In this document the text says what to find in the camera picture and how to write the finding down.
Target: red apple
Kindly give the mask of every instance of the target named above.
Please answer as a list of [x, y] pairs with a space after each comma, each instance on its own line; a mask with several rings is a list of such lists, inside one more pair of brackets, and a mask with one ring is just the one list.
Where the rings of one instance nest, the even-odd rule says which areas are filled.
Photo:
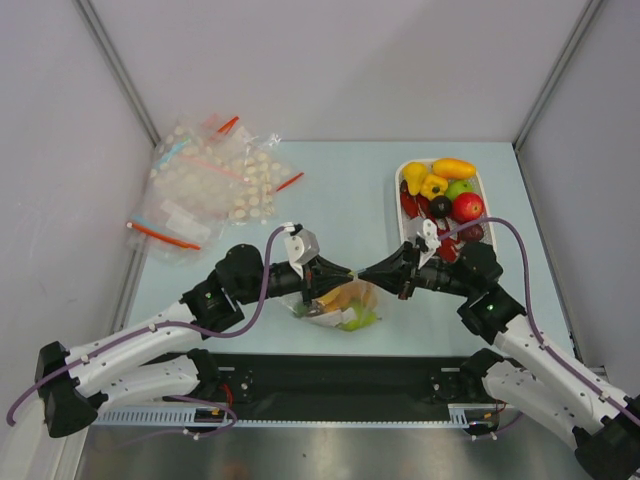
[[476, 193], [461, 193], [453, 201], [451, 216], [458, 223], [475, 220], [484, 212], [484, 202]]

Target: bag of vegetables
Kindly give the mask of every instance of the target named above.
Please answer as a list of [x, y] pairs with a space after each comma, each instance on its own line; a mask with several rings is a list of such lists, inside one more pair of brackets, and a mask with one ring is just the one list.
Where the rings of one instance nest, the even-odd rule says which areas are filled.
[[305, 305], [300, 294], [282, 297], [282, 301], [297, 318], [353, 332], [380, 319], [380, 293], [375, 285], [355, 280], [312, 300], [311, 305]]

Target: white vent strip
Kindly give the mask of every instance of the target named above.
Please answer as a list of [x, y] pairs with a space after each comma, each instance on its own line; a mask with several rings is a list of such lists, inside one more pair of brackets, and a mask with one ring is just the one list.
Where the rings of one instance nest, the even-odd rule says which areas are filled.
[[[220, 422], [195, 422], [195, 407], [127, 407], [98, 417], [94, 425], [147, 427], [206, 427]], [[331, 428], [467, 428], [462, 408], [449, 409], [450, 420], [432, 422], [309, 422], [276, 420], [240, 420], [237, 427], [331, 427]]]

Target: white tray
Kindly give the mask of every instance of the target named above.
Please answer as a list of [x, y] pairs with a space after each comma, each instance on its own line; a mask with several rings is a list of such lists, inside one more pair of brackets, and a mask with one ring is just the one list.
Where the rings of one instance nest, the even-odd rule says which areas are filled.
[[[401, 242], [405, 242], [407, 240], [407, 223], [409, 222], [410, 218], [409, 216], [404, 212], [404, 210], [402, 209], [402, 204], [400, 203], [400, 184], [402, 183], [402, 180], [404, 180], [404, 178], [402, 177], [402, 169], [410, 162], [418, 162], [418, 163], [422, 163], [424, 165], [427, 166], [427, 168], [429, 168], [429, 170], [431, 170], [431, 165], [433, 164], [433, 162], [435, 162], [436, 160], [438, 160], [437, 158], [424, 158], [424, 159], [418, 159], [418, 160], [409, 160], [408, 162], [404, 162], [402, 165], [400, 165], [398, 167], [398, 170], [396, 170], [396, 177], [395, 177], [395, 182], [396, 182], [396, 186], [395, 186], [395, 191], [396, 191], [396, 209], [397, 209], [397, 213], [398, 213], [398, 228], [400, 229], [400, 241]], [[482, 201], [484, 202], [484, 213], [482, 214], [483, 217], [488, 217], [491, 214], [489, 213], [489, 202], [487, 202], [487, 197], [484, 193], [484, 186], [482, 185], [482, 180], [480, 178], [480, 174], [476, 172], [476, 174], [468, 179], [469, 182], [471, 182], [471, 185], [473, 186], [473, 191], [475, 193], [477, 193], [478, 195], [480, 195], [480, 197], [482, 197]], [[447, 217], [447, 221], [449, 222], [449, 227], [451, 230], [453, 230], [454, 228], [456, 228], [458, 226], [458, 223], [456, 223], [455, 220], [452, 220], [451, 218]], [[443, 228], [444, 224], [441, 223], [440, 220], [438, 220], [439, 223], [439, 227]], [[493, 231], [493, 224], [486, 222], [486, 223], [481, 223], [480, 224], [482, 226], [482, 229], [484, 230], [484, 238], [482, 239], [483, 243], [487, 243], [489, 245], [491, 245], [493, 247], [493, 250], [497, 252], [496, 249], [496, 236], [495, 233]]]

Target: light blue tabletop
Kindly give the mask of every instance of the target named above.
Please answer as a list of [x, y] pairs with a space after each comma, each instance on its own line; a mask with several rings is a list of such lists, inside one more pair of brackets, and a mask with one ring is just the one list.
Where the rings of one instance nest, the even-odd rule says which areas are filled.
[[[545, 258], [520, 170], [508, 143], [285, 142], [281, 158], [305, 172], [295, 186], [276, 197], [277, 218], [267, 225], [228, 227], [208, 256], [191, 266], [171, 266], [148, 257], [129, 318], [134, 325], [178, 300], [209, 275], [238, 243], [264, 252], [271, 231], [285, 221], [313, 231], [321, 255], [353, 270], [372, 265], [400, 246], [394, 174], [412, 159], [458, 157], [476, 165], [491, 214], [511, 221], [522, 234], [531, 263], [533, 308], [541, 328], [571, 352], [569, 333]], [[524, 303], [522, 260], [511, 233], [496, 225], [501, 285]], [[286, 259], [276, 241], [272, 262]], [[221, 353], [342, 354], [395, 356], [471, 355], [486, 346], [467, 331], [456, 314], [461, 298], [416, 291], [400, 301], [383, 295], [383, 320], [343, 332], [294, 318], [277, 299], [269, 300], [252, 330], [234, 339], [209, 339]], [[250, 318], [254, 306], [243, 307]]]

